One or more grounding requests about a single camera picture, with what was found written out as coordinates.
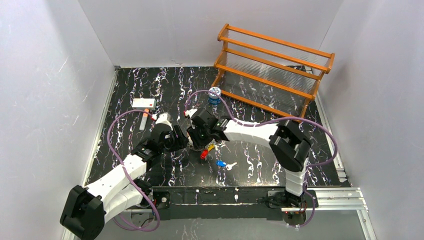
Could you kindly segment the metal key organizer red handle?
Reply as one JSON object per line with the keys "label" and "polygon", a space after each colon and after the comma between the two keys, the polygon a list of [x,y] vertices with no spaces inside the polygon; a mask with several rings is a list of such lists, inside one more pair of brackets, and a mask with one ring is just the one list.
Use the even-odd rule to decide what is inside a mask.
{"label": "metal key organizer red handle", "polygon": [[192,142],[189,142],[188,143],[188,148],[191,151],[200,153],[199,154],[199,158],[201,160],[205,160],[206,157],[208,156],[209,152],[211,152],[215,148],[215,145],[216,145],[216,141],[215,140],[212,140],[206,146],[199,146],[199,147],[195,147]]}

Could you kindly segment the blue key tag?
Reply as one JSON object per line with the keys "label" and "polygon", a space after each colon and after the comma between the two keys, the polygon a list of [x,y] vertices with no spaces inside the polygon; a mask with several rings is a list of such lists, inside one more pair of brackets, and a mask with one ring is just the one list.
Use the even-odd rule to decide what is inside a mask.
{"label": "blue key tag", "polygon": [[224,162],[224,161],[218,160],[216,162],[216,165],[219,166],[219,167],[221,167],[221,168],[226,168],[228,164],[226,162]]}

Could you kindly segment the silver key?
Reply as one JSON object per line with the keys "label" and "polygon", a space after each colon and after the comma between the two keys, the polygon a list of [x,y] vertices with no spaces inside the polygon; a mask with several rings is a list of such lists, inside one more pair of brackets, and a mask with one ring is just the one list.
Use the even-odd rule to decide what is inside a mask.
{"label": "silver key", "polygon": [[230,171],[234,166],[236,166],[238,163],[237,162],[234,162],[234,163],[231,163],[231,164],[227,164],[226,166],[225,166],[225,169],[226,170],[228,170],[228,171]]}

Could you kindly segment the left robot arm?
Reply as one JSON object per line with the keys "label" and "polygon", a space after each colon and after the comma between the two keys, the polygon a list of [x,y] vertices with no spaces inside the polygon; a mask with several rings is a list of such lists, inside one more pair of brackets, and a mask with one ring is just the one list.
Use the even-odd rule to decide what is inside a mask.
{"label": "left robot arm", "polygon": [[87,186],[70,190],[59,223],[81,240],[94,240],[105,223],[147,198],[131,182],[150,170],[163,153],[181,150],[188,142],[178,125],[167,120],[157,123],[122,164]]}

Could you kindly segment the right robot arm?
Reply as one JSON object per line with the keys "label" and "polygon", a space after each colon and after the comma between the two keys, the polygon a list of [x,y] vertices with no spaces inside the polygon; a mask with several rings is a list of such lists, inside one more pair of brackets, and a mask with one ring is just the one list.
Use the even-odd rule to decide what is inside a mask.
{"label": "right robot arm", "polygon": [[297,198],[304,195],[311,142],[299,130],[296,121],[279,120],[262,125],[229,116],[217,118],[206,109],[195,108],[185,111],[184,116],[190,120],[188,145],[193,150],[202,151],[223,141],[244,141],[268,147],[286,171],[286,193]]}

